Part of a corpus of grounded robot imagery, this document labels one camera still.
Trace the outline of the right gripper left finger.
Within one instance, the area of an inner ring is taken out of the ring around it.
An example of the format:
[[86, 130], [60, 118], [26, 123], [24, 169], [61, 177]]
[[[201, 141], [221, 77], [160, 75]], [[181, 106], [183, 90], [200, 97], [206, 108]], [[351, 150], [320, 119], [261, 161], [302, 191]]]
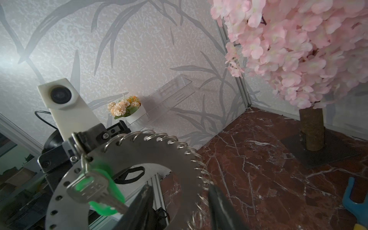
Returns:
[[153, 188], [145, 185], [113, 230], [153, 230]]

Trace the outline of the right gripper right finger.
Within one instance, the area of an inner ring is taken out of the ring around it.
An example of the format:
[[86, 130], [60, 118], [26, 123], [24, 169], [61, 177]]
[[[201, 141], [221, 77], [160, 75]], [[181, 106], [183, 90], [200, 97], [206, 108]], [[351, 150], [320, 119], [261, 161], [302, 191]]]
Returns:
[[249, 230], [218, 186], [209, 185], [208, 203], [213, 230]]

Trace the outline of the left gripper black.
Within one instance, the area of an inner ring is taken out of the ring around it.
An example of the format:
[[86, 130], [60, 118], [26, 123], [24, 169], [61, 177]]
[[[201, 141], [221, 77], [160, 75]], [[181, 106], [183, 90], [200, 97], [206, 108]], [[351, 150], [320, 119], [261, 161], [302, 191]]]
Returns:
[[[119, 121], [117, 124], [109, 128], [98, 124], [87, 131], [78, 132], [77, 139], [82, 145], [86, 153], [91, 152], [95, 148], [107, 143], [111, 138], [119, 134], [128, 134], [131, 130], [124, 121]], [[75, 151], [75, 141], [72, 137], [66, 141], [62, 138], [58, 129], [47, 139], [43, 152], [38, 157], [37, 162], [41, 170], [45, 173], [51, 173], [57, 170], [62, 165], [67, 165], [71, 168], [80, 159]]]

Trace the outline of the key with green tag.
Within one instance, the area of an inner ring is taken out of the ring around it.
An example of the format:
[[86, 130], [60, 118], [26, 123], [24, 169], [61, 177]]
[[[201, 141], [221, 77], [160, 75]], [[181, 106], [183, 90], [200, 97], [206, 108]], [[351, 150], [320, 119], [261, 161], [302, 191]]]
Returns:
[[89, 204], [101, 216], [123, 215], [128, 211], [120, 189], [101, 169], [81, 175], [67, 187], [67, 194], [77, 203]]

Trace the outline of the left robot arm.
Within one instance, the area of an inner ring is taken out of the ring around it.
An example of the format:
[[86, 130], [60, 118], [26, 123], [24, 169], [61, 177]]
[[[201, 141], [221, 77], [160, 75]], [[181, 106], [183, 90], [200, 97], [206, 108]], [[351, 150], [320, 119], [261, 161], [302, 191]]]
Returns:
[[87, 180], [87, 171], [101, 167], [111, 181], [128, 171], [103, 156], [107, 148], [115, 149], [116, 139], [129, 133], [123, 121], [105, 128], [102, 124], [72, 135], [67, 141], [56, 130], [47, 140], [46, 152], [37, 158], [41, 169], [1, 201], [1, 229], [28, 230], [45, 219], [45, 230], [89, 229], [88, 201], [79, 203], [80, 183]]

